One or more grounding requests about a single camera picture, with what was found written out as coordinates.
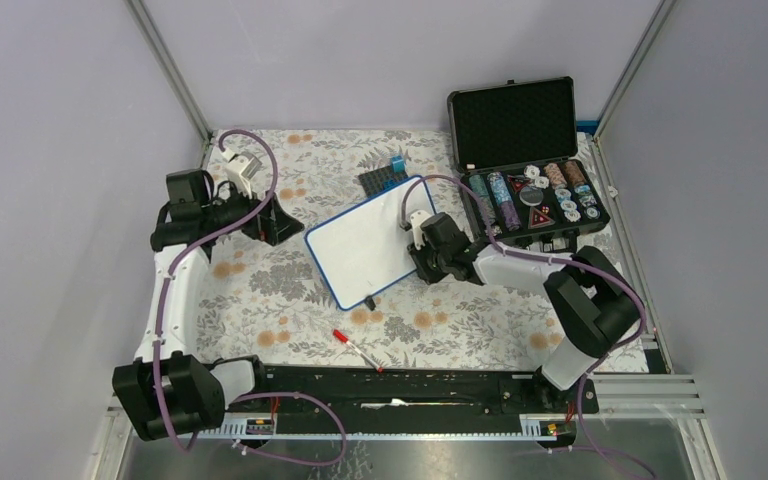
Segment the blue framed whiteboard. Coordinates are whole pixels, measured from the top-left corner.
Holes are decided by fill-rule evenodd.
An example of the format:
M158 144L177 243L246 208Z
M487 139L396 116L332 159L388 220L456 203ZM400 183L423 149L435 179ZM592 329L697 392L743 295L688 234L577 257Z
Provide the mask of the blue framed whiteboard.
M310 228L305 244L336 307L349 311L416 272L401 227L402 202L409 213L436 212L429 187L418 175Z

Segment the red capped marker pen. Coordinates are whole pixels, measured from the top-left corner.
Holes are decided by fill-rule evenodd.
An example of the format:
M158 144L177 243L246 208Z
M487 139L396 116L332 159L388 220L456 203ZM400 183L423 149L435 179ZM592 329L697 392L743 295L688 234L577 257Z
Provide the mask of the red capped marker pen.
M383 367L375 361L371 355L366 353L364 350L362 350L358 345L353 343L345 334L343 334L340 330L334 329L332 331L333 336L341 342L343 345L345 345L348 349L353 351L356 355L358 355L368 366L370 366L374 371L377 373L383 372Z

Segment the black poker chip case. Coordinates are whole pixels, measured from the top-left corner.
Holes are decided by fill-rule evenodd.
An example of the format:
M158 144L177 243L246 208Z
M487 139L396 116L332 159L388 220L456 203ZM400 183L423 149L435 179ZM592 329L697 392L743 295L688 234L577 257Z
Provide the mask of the black poker chip case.
M472 232L511 246L605 230L611 216L582 163L570 76L456 90L447 98L455 170Z

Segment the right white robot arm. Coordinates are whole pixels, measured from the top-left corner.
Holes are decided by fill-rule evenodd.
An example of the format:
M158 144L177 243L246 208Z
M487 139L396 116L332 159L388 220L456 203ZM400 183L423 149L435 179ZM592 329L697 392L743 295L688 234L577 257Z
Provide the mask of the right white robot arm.
M445 213L417 210L401 223L412 240L408 254L427 284L451 276L479 286L543 289L564 338L538 369L535 402L557 412L573 385L593 371L633 326L645 322L640 297L595 247L574 254L537 253L488 237L470 239Z

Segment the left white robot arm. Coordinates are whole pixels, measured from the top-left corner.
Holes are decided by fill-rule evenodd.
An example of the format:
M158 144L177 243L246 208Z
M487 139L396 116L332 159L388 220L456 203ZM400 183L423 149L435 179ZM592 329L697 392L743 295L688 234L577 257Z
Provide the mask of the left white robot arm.
M218 428L232 400L248 411L267 404L271 387L255 357L206 362L196 355L200 289L218 236L239 231L276 246L304 229L275 198L263 203L236 186L220 197L204 170L172 173L166 187L169 199L150 237L150 317L134 360L112 376L114 393L144 441Z

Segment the floral table mat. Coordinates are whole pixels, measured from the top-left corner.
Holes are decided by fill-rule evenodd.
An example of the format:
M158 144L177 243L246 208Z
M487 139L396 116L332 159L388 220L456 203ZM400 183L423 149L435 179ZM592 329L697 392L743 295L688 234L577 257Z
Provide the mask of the floral table mat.
M281 206L314 227L365 199L362 173L396 155L428 177L437 210L468 225L454 175L452 142L435 130L257 130L226 146L277 158ZM428 285L394 262L400 280L375 308L339 309L303 235L272 247L242 234L215 246L201 287L195 345L205 360L255 354L267 363L358 366L346 334L384 367L529 371L564 334L543 291L478 287L447 278Z

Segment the grey lego baseplate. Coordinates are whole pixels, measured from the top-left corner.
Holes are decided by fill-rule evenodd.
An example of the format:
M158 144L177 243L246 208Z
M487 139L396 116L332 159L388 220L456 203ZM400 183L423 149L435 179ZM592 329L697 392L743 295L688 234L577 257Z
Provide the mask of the grey lego baseplate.
M395 171L392 167L381 167L367 171L357 177L365 195L375 197L408 179L404 171Z

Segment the blue lego brick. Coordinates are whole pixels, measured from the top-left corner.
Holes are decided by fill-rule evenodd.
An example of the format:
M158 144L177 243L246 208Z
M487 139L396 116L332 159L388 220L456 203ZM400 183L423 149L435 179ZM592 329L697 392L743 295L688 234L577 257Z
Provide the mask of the blue lego brick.
M390 158L391 170L396 174L402 174L406 172L405 160L402 155L396 155Z

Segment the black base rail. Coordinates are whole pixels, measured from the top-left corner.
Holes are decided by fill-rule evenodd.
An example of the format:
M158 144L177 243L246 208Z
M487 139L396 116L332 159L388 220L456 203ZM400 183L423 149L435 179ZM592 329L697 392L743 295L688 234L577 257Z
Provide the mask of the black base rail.
M564 422L596 414L594 385L559 391L531 372L264 365L255 398L230 413L262 414L279 435L510 436L523 417Z

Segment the blue corner bracket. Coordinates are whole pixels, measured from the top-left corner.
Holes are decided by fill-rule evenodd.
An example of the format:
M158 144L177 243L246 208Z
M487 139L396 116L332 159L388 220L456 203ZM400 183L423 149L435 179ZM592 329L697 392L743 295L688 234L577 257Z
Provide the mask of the blue corner bracket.
M598 120L578 120L576 122L576 131L589 135L595 135L600 122Z

